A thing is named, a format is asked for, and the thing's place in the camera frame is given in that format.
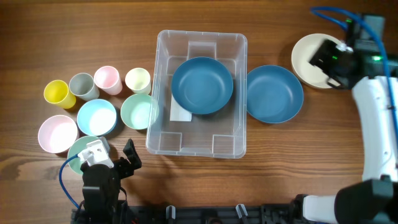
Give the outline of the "pink cup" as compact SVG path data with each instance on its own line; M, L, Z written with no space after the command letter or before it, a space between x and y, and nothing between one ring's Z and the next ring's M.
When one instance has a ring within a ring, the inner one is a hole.
M94 74L94 82L98 88L109 95L117 95L123 89L118 70L109 65L97 69Z

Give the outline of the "mint green small bowl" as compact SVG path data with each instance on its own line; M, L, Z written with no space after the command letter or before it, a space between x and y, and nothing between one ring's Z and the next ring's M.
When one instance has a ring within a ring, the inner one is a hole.
M131 95L124 101L121 107L121 119L123 123L131 129L147 129L152 105L153 102L150 95Z

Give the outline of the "light blue small bowl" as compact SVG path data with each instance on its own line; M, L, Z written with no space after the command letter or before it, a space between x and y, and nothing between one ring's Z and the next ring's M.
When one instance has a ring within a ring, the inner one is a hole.
M89 136L108 134L114 129L116 123L116 108L109 101L102 99L86 102L77 114L79 129Z

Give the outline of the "cream cup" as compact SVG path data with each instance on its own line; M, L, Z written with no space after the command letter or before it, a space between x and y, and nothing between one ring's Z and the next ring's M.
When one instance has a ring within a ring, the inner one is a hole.
M125 77L125 84L135 94L149 94L151 91L150 73L144 68L133 68Z

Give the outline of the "pink small bowl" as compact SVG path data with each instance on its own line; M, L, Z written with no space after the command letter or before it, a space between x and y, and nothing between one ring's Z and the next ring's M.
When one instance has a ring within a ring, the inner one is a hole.
M58 154L69 150L79 135L73 119L65 115L55 115L44 121L39 128L38 142L44 151Z

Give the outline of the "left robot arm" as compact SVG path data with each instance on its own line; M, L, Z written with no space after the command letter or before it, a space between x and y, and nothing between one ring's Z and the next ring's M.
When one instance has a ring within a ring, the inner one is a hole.
M119 200L119 193L125 190L121 181L134 175L142 167L132 139L123 149L125 157L112 161L110 146L104 137L86 144L78 153L83 162L83 197L85 212L96 223L125 223L127 202Z

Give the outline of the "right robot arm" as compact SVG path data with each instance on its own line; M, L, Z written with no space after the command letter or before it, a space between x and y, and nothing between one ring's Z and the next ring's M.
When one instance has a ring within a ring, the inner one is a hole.
M383 56L385 19L359 14L339 22L344 40L326 34L302 37L291 55L295 75L319 89L350 90L364 145L360 183L334 195L298 195L290 204L291 223L397 222L397 57Z

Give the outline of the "yellow cup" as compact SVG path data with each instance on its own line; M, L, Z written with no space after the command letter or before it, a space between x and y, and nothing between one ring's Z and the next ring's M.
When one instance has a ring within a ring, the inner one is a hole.
M44 98L48 103L63 109L70 109L76 103L75 95L63 80L54 80L48 83L44 89Z

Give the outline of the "beige bowl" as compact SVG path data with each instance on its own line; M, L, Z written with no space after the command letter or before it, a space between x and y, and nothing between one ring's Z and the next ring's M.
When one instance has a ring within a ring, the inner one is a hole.
M318 67L309 64L309 60L318 50L324 39L340 44L341 41L327 34L310 34L302 37L293 47L291 55L292 68L296 77L304 84L318 89L329 89L328 76Z

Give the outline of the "grey cup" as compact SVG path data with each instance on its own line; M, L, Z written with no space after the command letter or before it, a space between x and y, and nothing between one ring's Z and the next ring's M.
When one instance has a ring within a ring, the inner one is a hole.
M85 101L99 98L100 92L93 77L88 73L79 73L73 76L69 82L70 91Z

